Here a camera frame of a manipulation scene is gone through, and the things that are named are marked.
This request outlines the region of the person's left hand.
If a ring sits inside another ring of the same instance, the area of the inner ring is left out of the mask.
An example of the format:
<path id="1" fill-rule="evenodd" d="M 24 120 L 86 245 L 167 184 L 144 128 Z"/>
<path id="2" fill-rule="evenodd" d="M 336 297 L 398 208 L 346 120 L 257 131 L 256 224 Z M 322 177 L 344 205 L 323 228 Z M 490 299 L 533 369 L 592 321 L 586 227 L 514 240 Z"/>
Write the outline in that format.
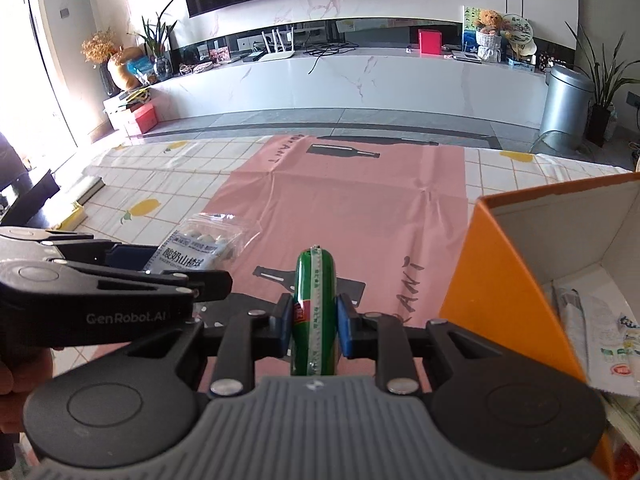
<path id="1" fill-rule="evenodd" d="M 22 413 L 28 396 L 52 375 L 50 349 L 39 349 L 14 367 L 1 364 L 0 424 L 4 434 L 19 434 L 24 430 Z"/>

